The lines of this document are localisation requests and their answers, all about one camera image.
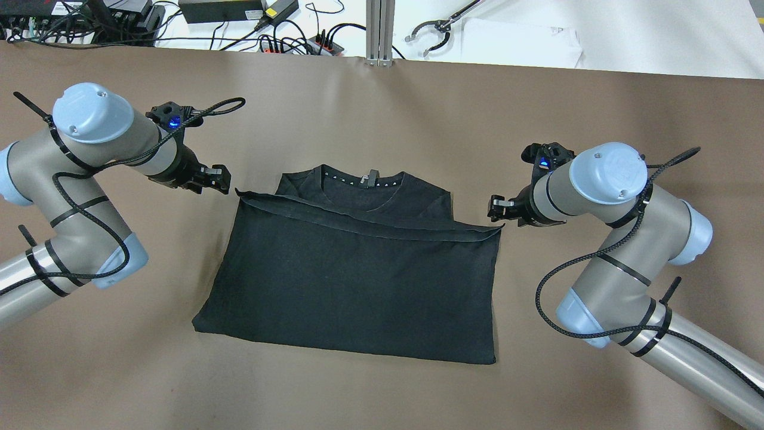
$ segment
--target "black cable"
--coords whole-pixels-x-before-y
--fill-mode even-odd
[[[313,47],[310,46],[307,41],[300,41],[299,39],[295,39],[293,37],[282,37],[281,40],[291,41],[290,43],[287,43],[290,48],[282,52],[282,54],[286,54],[291,50],[295,50],[296,52],[303,55],[310,55],[313,52]]]
[[[257,37],[256,37],[256,38],[254,38],[254,39],[247,39],[247,40],[246,40],[247,42],[257,42],[257,43],[256,43],[256,44],[254,44],[254,45],[252,45],[252,46],[250,46],[250,47],[245,47],[245,48],[242,48],[242,49],[238,50],[238,52],[244,52],[244,51],[246,51],[246,50],[250,50],[250,49],[252,49],[252,48],[255,48],[255,47],[256,47],[256,48],[260,48],[260,43],[262,42],[262,40],[263,40],[263,37],[270,37],[270,36],[269,36],[269,35],[267,35],[267,34],[261,34],[260,36],[257,36]]]
[[[174,5],[174,6],[177,7],[177,5],[172,3],[172,2],[166,2],[166,1],[154,2],[154,4],[158,4],[158,3],[167,3],[169,5]],[[114,30],[114,31],[120,31],[122,39],[125,39],[125,35],[135,38],[137,36],[144,36],[144,35],[147,35],[147,34],[153,34],[153,33],[155,33],[157,30],[159,30],[162,27],[165,27],[164,31],[162,33],[162,35],[164,35],[164,32],[167,31],[167,25],[175,17],[177,17],[177,16],[182,14],[181,10],[178,10],[174,14],[172,14],[170,17],[168,17],[167,20],[163,24],[158,25],[154,30],[151,30],[151,31],[142,31],[142,32],[139,32],[139,33],[133,33],[133,32],[127,31],[126,28],[125,28],[126,24],[128,23],[127,22],[127,17],[128,17],[127,14],[121,14],[121,17],[119,18],[119,21],[121,22],[120,26],[118,26],[118,27],[111,27],[111,26],[106,26],[106,25],[104,25],[102,23],[98,23],[93,18],[89,17],[88,15],[83,14],[83,9],[86,9],[86,6],[87,6],[86,2],[83,2],[80,6],[72,6],[72,5],[69,5],[67,3],[64,3],[64,7],[68,11],[68,13],[66,15],[63,15],[63,16],[59,17],[55,21],[52,21],[51,23],[49,23],[44,32],[41,31],[38,35],[33,35],[32,37],[22,37],[21,35],[18,35],[13,40],[8,40],[8,41],[9,42],[16,42],[16,41],[40,41],[40,42],[45,42],[47,39],[49,39],[51,37],[56,37],[56,38],[66,37],[67,41],[69,43],[71,43],[71,42],[73,42],[74,38],[85,37],[85,36],[87,36],[87,35],[89,35],[91,33],[96,32],[96,28],[95,28],[94,24],[97,24],[99,28],[107,28],[107,29],[111,29],[111,30]],[[76,16],[80,16],[85,23],[90,24],[90,28],[86,29],[84,31],[81,31],[81,32],[77,32],[77,33],[73,32],[72,31],[72,24],[73,24],[72,20]],[[66,28],[64,30],[59,30],[59,27],[61,25],[66,25]],[[135,40],[135,39],[134,40],[129,40],[129,41],[122,40],[122,41],[120,41],[118,43],[122,43],[122,42],[135,42],[135,41],[142,41],[142,40]]]
[[[328,45],[328,42],[326,40],[326,32],[321,30],[321,40],[319,41],[318,35],[316,35],[316,43],[319,45],[319,52],[316,53],[316,55],[321,55],[321,50],[323,50],[325,45]]]
[[[334,36],[335,36],[335,34],[337,34],[337,31],[339,31],[339,30],[341,30],[342,28],[345,28],[345,27],[359,28],[361,30],[366,31],[366,27],[364,27],[361,24],[355,24],[353,22],[343,22],[341,24],[337,24],[334,27],[330,28],[329,32],[326,33],[326,37],[328,38],[329,43],[333,43],[334,42]]]
[[[329,29],[329,32],[326,34],[326,37],[329,39],[329,44],[327,46],[333,47],[334,46],[334,38],[337,35],[337,32],[340,31],[342,28],[345,27],[353,27],[353,28],[360,28],[361,30],[366,31],[366,27],[360,24],[355,24],[352,22],[343,22],[342,24],[337,24],[334,27]],[[393,50],[400,55],[401,60],[405,60],[406,58],[403,56],[403,54],[400,53],[398,48],[395,47],[395,45],[392,45]]]
[[[394,50],[395,52],[397,52],[397,53],[398,53],[398,55],[400,56],[400,59],[401,59],[401,60],[405,60],[405,59],[406,59],[406,58],[403,56],[403,54],[401,54],[401,53],[400,53],[400,51],[398,50],[398,48],[396,48],[396,47],[395,47],[395,45],[391,45],[391,46],[393,47],[393,50]]]
[[[295,24],[295,22],[290,20],[290,19],[285,19],[285,20],[281,21],[280,23],[276,24],[276,26],[274,26],[274,39],[276,38],[276,29],[279,27],[279,25],[281,25],[284,22],[288,22],[291,25],[293,25],[295,28],[297,28],[297,30],[299,31],[300,35],[303,36],[303,39],[305,41],[308,41],[308,38],[305,37],[305,32],[303,32],[303,29],[300,28],[299,25]]]
[[[209,41],[209,50],[212,50],[212,45],[215,43],[215,33],[217,33],[218,30],[223,28],[226,22],[227,21],[221,22],[219,26],[215,27],[215,30],[212,30],[212,39]]]
[[[66,46],[63,44],[52,44],[50,42],[42,42],[42,41],[36,41],[29,38],[23,38],[21,40],[16,41],[10,41],[9,43],[15,44],[19,42],[31,42],[33,44],[39,44],[47,47],[55,47],[59,49],[73,49],[73,50],[85,50],[85,49],[99,49],[102,47],[113,47],[113,46],[128,46],[127,43],[130,42],[137,42],[137,41],[143,41],[143,42],[158,42],[158,41],[208,41],[210,40],[210,37],[164,37],[164,38],[153,38],[153,39],[129,39],[126,41],[120,41],[120,42],[108,42],[103,44],[92,44],[88,46]],[[241,42],[250,42],[250,41],[257,41],[258,38],[250,39],[250,38],[239,38],[234,39],[230,37],[217,37],[216,40],[218,41],[236,41],[236,43]]]
[[[177,3],[175,3],[175,2],[168,2],[167,0],[154,0],[154,4],[155,5],[159,5],[159,4],[172,5],[172,6],[175,6],[176,8],[178,8],[180,10],[180,6],[178,6]]]
[[[252,49],[254,47],[256,47],[260,52],[265,52],[265,48],[263,47],[263,42],[264,41],[268,42],[268,50],[269,51],[273,49],[273,38],[270,36],[270,34],[261,34],[255,40],[257,41],[257,43],[255,45],[250,46],[250,47],[246,47],[246,48],[240,50],[240,52],[243,51],[243,50],[250,50],[250,49]]]
[[[321,33],[321,23],[319,22],[319,14],[316,12],[316,38],[318,38],[319,33]]]
[[[316,4],[314,2],[310,2],[310,3],[306,4],[305,5],[305,9],[308,9],[311,12],[315,12],[316,14],[334,15],[334,14],[342,13],[345,10],[345,4],[342,3],[341,0],[335,0],[335,1],[337,3],[339,3],[339,5],[340,5],[340,9],[338,11],[320,11],[320,10],[316,9]]]
[[[641,201],[645,197],[645,194],[647,193],[648,189],[652,185],[653,181],[661,173],[663,173],[663,171],[665,171],[665,169],[670,168],[671,166],[677,165],[677,164],[679,164],[679,163],[689,159],[693,155],[697,154],[700,150],[701,149],[699,147],[688,149],[687,151],[682,152],[680,155],[677,155],[676,157],[672,158],[671,160],[667,161],[666,163],[664,163],[662,165],[658,165],[658,167],[657,167],[658,170],[656,170],[655,172],[652,173],[652,175],[650,175],[650,177],[647,180],[647,183],[646,183],[645,187],[639,193],[639,195],[636,197],[636,201]],[[619,240],[618,242],[614,243],[613,245],[610,245],[610,246],[608,246],[606,248],[603,248],[603,249],[599,249],[598,251],[595,251],[595,252],[591,252],[591,253],[589,253],[589,254],[587,254],[585,256],[580,256],[580,257],[578,257],[576,259],[572,259],[570,261],[562,263],[561,265],[555,267],[554,269],[552,269],[552,271],[547,273],[541,279],[541,281],[539,282],[539,286],[536,288],[536,298],[535,298],[535,301],[536,301],[536,311],[538,311],[539,315],[544,320],[544,322],[547,323],[547,325],[550,326],[551,328],[553,328],[555,331],[559,332],[560,334],[564,334],[565,336],[574,337],[574,338],[577,338],[577,339],[594,339],[596,337],[607,337],[607,336],[612,336],[614,334],[621,334],[621,333],[626,333],[626,332],[631,332],[631,331],[655,331],[658,334],[665,332],[665,333],[670,334],[670,335],[672,335],[674,337],[677,337],[678,339],[684,340],[685,342],[688,342],[689,344],[691,344],[691,345],[697,347],[698,349],[702,350],[703,352],[705,352],[706,354],[708,354],[709,356],[714,358],[716,361],[721,363],[723,366],[725,366],[727,369],[729,369],[736,376],[738,376],[746,385],[748,385],[754,391],[756,391],[756,393],[759,396],[764,397],[764,389],[762,389],[761,387],[756,385],[756,383],[754,383],[750,378],[748,378],[745,374],[743,374],[732,363],[730,363],[729,361],[725,360],[718,353],[712,351],[711,348],[706,347],[703,344],[701,344],[700,342],[697,342],[696,340],[694,340],[694,339],[692,339],[692,338],[690,338],[688,336],[685,336],[683,334],[677,333],[677,332],[675,332],[673,330],[666,330],[664,327],[657,326],[657,325],[633,325],[633,326],[629,326],[629,327],[621,327],[621,328],[616,328],[616,329],[613,329],[613,330],[602,331],[600,333],[582,334],[582,333],[575,333],[575,332],[572,332],[572,331],[567,331],[563,327],[560,327],[554,321],[552,321],[552,319],[549,318],[549,316],[544,312],[544,310],[543,310],[543,308],[541,306],[541,291],[544,288],[544,285],[547,283],[548,280],[550,280],[550,278],[552,276],[556,275],[557,273],[559,273],[563,269],[570,267],[571,265],[574,265],[574,264],[577,264],[577,263],[580,263],[580,262],[583,262],[583,261],[587,261],[589,259],[593,259],[593,258],[596,258],[598,256],[602,256],[602,255],[607,254],[607,253],[609,253],[611,251],[614,251],[617,248],[620,248],[621,246],[623,246],[625,243],[629,242],[634,237],[634,235],[636,234],[637,230],[639,230],[639,228],[642,225],[642,221],[644,219],[644,216],[645,216],[644,212],[640,211],[639,214],[636,217],[636,220],[635,220],[634,225],[632,226],[631,230],[621,240]]]
[[[243,42],[245,39],[250,37],[252,34],[257,33],[258,31],[265,28],[270,23],[270,18],[268,18],[267,15],[264,15],[262,18],[260,18],[260,21],[257,22],[257,24],[254,26],[254,29],[250,31],[249,33],[245,34],[242,38],[236,39],[234,42],[231,42],[230,44],[225,45],[224,47],[220,48],[219,50],[227,50],[230,47],[235,46],[236,44],[239,44]]]
[[[151,44],[152,44],[152,45],[156,44],[158,41],[162,41],[162,40],[163,40],[163,37],[164,37],[164,35],[167,33],[167,30],[169,30],[169,29],[170,29],[170,26],[169,26],[168,24],[169,24],[169,23],[170,23],[170,22],[171,22],[171,21],[172,21],[172,20],[173,20],[175,17],[177,17],[177,16],[179,16],[179,15],[183,15],[183,11],[181,11],[180,9],[178,9],[178,11],[177,11],[177,12],[175,12],[174,14],[170,15],[170,17],[167,19],[167,21],[165,21],[165,22],[164,22],[164,24],[163,24],[163,26],[164,26],[164,29],[162,30],[162,33],[161,33],[159,36],[156,36],[156,37],[155,37],[155,38],[156,38],[156,40],[151,42]]]
[[[237,103],[233,107],[230,107],[228,109],[223,109],[218,111],[217,109],[220,107],[223,107],[225,105],[231,104],[231,103]],[[125,255],[124,261],[117,266],[115,269],[110,270],[108,272],[104,272],[101,274],[92,274],[92,273],[70,273],[70,272],[42,272],[39,275],[30,276],[29,278],[22,279],[21,281],[15,282],[2,290],[0,290],[0,296],[13,291],[14,289],[25,285],[29,282],[32,282],[34,280],[41,279],[41,275],[45,278],[68,278],[68,279],[99,279],[99,278],[105,278],[107,276],[114,275],[115,273],[122,270],[125,266],[127,266],[129,259],[130,259],[130,252],[127,248],[127,245],[125,245],[125,242],[119,237],[119,235],[108,226],[108,224],[101,221],[98,217],[88,212],[85,208],[78,205],[71,196],[66,192],[66,190],[63,188],[60,182],[60,178],[73,178],[73,179],[88,179],[91,178],[93,175],[99,173],[100,171],[104,171],[107,168],[114,167],[116,165],[124,165],[124,164],[130,164],[135,161],[143,160],[144,158],[153,155],[156,153],[156,151],[159,150],[159,148],[164,145],[166,142],[168,142],[172,137],[174,137],[176,134],[178,134],[180,131],[184,130],[189,124],[196,121],[198,118],[203,118],[205,116],[217,116],[217,115],[224,115],[226,113],[234,112],[236,109],[241,108],[246,103],[246,100],[243,97],[233,97],[231,99],[226,99],[221,102],[218,102],[212,106],[210,106],[207,109],[196,111],[194,112],[188,119],[183,121],[177,129],[174,129],[172,132],[166,134],[162,139],[159,140],[159,142],[152,147],[151,149],[136,155],[134,157],[126,158],[123,160],[117,160],[112,161],[109,163],[106,163],[93,171],[90,171],[86,174],[74,174],[69,172],[58,172],[53,175],[53,185],[56,188],[56,190],[61,194],[61,197],[74,209],[77,213],[81,213],[84,217],[86,217],[88,220],[91,220],[93,223],[101,227],[105,232],[107,232],[108,235],[110,235],[112,238],[115,239],[115,241],[119,244],[120,249]],[[42,112],[41,109],[33,109],[38,115]]]

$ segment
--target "black zip tie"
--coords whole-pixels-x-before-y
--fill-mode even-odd
[[[18,91],[13,92],[13,96],[19,99],[23,104],[25,104],[29,109],[32,109],[34,113],[38,114],[45,122],[48,124],[53,124],[53,116],[50,113],[47,113],[40,109],[39,106],[32,103],[31,100],[24,97],[24,94],[19,93]]]
[[[663,295],[663,298],[658,300],[658,302],[661,305],[664,305],[664,306],[669,305],[669,299],[671,298],[671,296],[674,295],[676,288],[679,286],[679,282],[681,282],[681,276],[677,276],[676,278],[674,278],[674,282],[672,282],[671,285],[668,287],[668,290],[666,290],[666,293]]]

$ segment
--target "black device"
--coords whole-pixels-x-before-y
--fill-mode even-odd
[[[270,24],[276,27],[297,11],[297,0],[277,0],[269,8],[265,9],[265,16],[270,18]]]
[[[575,153],[557,142],[548,144],[532,143],[528,145],[520,159],[533,165],[531,184],[523,188],[517,197],[506,200],[504,196],[494,194],[488,202],[488,217],[493,222],[498,220],[517,220],[517,226],[556,226],[564,222],[550,220],[544,217],[533,201],[533,187],[539,179],[550,171],[568,163],[575,158]]]
[[[64,16],[69,10],[63,5],[79,7],[83,2],[54,2],[52,0],[0,0],[0,18],[55,18]],[[123,11],[146,15],[151,9],[151,0],[104,0],[111,11]]]
[[[60,20],[74,10],[79,10],[79,13],[72,14],[65,21]],[[154,46],[152,40],[164,20],[165,11],[164,6],[152,5],[151,0],[0,0],[0,28],[20,34],[34,20],[38,31],[53,29],[59,36],[66,37],[68,34],[86,34],[100,27],[101,31],[95,33],[93,43]]]
[[[313,48],[313,53],[320,53],[320,55],[332,55],[338,57],[342,55],[342,51],[345,49],[340,44],[331,42],[328,40],[325,33],[319,33],[310,39],[307,43]]]
[[[146,117],[169,133],[178,129],[184,121],[198,112],[191,106],[180,106],[175,102],[167,102],[151,108],[151,111],[146,112]],[[186,127],[199,127],[203,123],[204,118],[200,116],[187,124]],[[166,187],[180,187],[197,194],[201,194],[202,189],[206,187],[228,194],[231,187],[231,173],[224,165],[212,165],[211,168],[208,168],[199,163],[194,152],[183,144],[185,131],[185,129],[181,129],[174,136],[177,152],[172,165],[164,172],[148,178]]]
[[[179,0],[189,24],[223,21],[256,21],[263,17],[261,0]]]

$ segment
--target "brown table surface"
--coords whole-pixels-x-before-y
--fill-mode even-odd
[[[350,174],[407,171],[453,192],[455,218],[488,225],[491,194],[529,183],[531,142],[583,151],[620,141],[668,160],[659,184],[714,224],[709,250],[669,267],[660,297],[684,282],[676,312],[764,361],[764,81],[636,73],[110,47],[0,44],[0,142],[44,125],[44,109],[92,81],[140,111],[173,100],[207,107],[244,96],[231,115],[186,132],[233,185],[273,192],[282,172],[326,163]],[[151,255],[109,290],[87,285],[0,333],[3,428],[738,428],[617,346],[555,333],[533,306],[552,267],[596,249],[591,217],[547,229],[507,226],[494,284],[498,362],[473,366],[251,343],[197,334],[237,198],[171,190],[129,168],[99,182]],[[0,261],[53,232],[33,207],[0,201]],[[553,312],[580,268],[553,279]]]

